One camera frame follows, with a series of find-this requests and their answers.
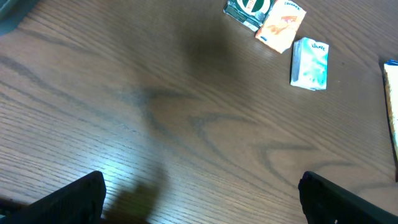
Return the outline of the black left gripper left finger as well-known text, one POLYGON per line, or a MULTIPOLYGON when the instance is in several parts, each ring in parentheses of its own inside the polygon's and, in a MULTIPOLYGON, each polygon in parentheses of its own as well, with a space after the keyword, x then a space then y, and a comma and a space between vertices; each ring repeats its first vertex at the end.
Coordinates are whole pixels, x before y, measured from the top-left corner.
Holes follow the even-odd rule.
POLYGON ((105 196, 103 174, 94 171, 24 208, 12 208, 1 224, 101 223, 105 196))

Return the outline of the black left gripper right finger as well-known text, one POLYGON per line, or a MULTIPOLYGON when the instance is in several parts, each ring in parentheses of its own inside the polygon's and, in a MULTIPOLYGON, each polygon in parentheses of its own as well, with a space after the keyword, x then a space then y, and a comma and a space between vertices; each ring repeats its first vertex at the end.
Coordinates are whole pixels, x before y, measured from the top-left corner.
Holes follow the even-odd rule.
POLYGON ((397 223, 393 215, 322 176, 306 171, 298 184, 308 223, 397 223))

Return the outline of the teal white Kleenex tissue pack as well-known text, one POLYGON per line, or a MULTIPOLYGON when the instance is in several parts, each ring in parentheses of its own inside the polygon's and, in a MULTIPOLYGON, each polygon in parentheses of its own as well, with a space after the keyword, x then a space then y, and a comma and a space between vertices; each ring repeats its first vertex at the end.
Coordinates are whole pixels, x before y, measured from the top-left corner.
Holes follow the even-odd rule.
POLYGON ((290 84, 308 90, 326 90, 329 45, 303 37, 294 42, 290 84))

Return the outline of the cream wipes pack blue edges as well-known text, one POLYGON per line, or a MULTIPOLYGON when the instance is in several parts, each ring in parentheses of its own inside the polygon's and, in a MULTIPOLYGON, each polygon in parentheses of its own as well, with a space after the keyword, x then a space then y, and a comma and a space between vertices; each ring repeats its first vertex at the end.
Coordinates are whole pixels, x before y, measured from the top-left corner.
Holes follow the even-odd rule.
POLYGON ((393 148, 397 155, 397 61, 384 63, 384 89, 393 148))

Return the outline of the orange tissue pack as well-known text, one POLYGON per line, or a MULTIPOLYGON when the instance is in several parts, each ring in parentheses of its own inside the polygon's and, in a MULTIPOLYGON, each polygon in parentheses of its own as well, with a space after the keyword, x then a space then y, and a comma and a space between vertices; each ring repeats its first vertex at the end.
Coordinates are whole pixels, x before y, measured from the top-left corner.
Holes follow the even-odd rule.
POLYGON ((277 0, 255 38, 281 54, 291 47, 306 13, 293 1, 277 0))

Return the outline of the black healing ointment box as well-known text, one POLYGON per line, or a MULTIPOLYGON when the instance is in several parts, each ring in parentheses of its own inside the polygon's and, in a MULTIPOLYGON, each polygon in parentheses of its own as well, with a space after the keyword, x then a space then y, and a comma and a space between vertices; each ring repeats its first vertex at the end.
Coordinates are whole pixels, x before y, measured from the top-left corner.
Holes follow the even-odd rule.
POLYGON ((223 12, 254 32, 262 27, 274 0, 227 0, 223 12))

